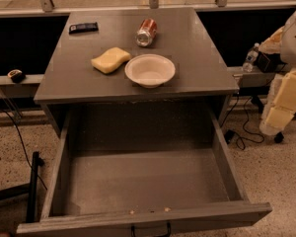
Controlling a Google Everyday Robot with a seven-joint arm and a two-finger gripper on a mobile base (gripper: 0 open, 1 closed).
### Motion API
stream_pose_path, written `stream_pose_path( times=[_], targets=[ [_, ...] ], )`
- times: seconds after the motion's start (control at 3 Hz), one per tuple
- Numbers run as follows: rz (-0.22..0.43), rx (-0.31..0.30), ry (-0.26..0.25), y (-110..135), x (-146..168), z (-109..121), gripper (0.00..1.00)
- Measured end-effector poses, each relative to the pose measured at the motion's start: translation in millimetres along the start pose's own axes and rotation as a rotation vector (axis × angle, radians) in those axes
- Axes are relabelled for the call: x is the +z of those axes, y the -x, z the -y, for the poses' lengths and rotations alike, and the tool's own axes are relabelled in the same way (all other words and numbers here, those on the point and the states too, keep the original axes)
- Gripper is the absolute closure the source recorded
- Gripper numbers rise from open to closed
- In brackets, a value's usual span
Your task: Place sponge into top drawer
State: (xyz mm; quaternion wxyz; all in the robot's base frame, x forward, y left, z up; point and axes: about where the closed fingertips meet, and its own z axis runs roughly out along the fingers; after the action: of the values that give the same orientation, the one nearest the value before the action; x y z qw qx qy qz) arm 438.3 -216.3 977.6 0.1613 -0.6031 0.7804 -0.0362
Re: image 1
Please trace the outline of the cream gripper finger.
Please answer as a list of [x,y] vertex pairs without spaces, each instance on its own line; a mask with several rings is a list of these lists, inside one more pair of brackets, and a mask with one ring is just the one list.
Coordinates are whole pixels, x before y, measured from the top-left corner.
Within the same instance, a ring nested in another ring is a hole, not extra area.
[[276,135],[283,131],[293,118],[291,112],[271,107],[263,111],[259,130],[265,135]]

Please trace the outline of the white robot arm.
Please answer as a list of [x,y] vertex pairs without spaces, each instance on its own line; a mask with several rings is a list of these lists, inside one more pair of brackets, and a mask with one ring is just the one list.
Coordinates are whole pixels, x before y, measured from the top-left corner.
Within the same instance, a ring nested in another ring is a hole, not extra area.
[[283,131],[296,114],[296,11],[283,27],[261,43],[259,51],[279,54],[281,61],[291,66],[284,76],[274,77],[261,116],[259,130],[265,135],[275,135]]

